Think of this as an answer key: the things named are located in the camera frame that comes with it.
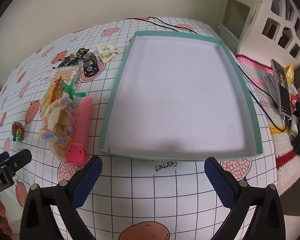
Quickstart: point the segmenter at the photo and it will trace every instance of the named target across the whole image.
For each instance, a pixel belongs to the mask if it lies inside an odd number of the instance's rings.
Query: smartphone
[[[274,59],[271,59],[271,67],[276,83],[279,113],[291,117],[290,94],[284,68]]]

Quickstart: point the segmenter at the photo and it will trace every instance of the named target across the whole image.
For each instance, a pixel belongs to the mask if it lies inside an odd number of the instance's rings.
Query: pink hair roller
[[[66,154],[66,162],[77,166],[84,166],[88,162],[86,145],[88,139],[89,123],[92,116],[92,98],[81,99],[75,119],[75,129],[72,135],[71,146]]]

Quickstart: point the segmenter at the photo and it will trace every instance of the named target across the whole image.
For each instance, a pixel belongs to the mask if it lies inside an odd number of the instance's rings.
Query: open box lid
[[[99,150],[182,161],[262,154],[254,103],[223,41],[136,32],[109,98]]]

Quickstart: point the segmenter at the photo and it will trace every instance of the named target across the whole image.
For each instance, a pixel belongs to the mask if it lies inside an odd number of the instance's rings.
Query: black toy car
[[[93,53],[87,53],[83,56],[83,72],[86,77],[93,76],[99,71],[96,56]]]

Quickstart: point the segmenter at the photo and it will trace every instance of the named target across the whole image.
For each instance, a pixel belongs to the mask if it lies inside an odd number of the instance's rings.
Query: table
[[[207,24],[200,21],[171,17],[162,17],[161,20],[218,38]],[[68,55],[81,47],[94,52],[97,44],[115,41],[119,55],[105,65],[99,61],[100,72],[96,76],[85,78],[80,75],[79,92],[87,93],[94,103],[87,153],[100,155],[103,171],[78,213],[97,239],[118,240],[126,228],[145,221],[155,221],[153,229],[156,233],[163,236],[170,234],[170,239],[211,239],[229,209],[222,206],[207,179],[204,162],[137,160],[103,156],[98,151],[100,129],[114,78],[129,39],[137,30],[172,31],[131,19],[97,25],[57,39],[16,66],[0,93],[0,153],[6,150],[13,155],[27,148],[32,153],[33,161],[17,172],[15,185],[6,191],[17,201],[17,186],[24,186],[28,191],[33,183],[40,187],[56,185],[78,169],[57,160],[47,149],[45,141],[39,138],[41,118],[38,100],[47,90],[49,70],[58,64],[56,59],[60,55]],[[78,105],[79,101],[76,98],[75,104]],[[238,180],[245,178],[251,186],[266,187],[277,181],[274,150],[266,117],[254,104],[263,141],[263,155],[221,164],[233,171]],[[10,131],[14,121],[26,124],[23,142],[12,141]],[[58,210],[54,208],[53,212],[63,236],[71,239]],[[237,239],[247,230],[253,212],[251,208]]]

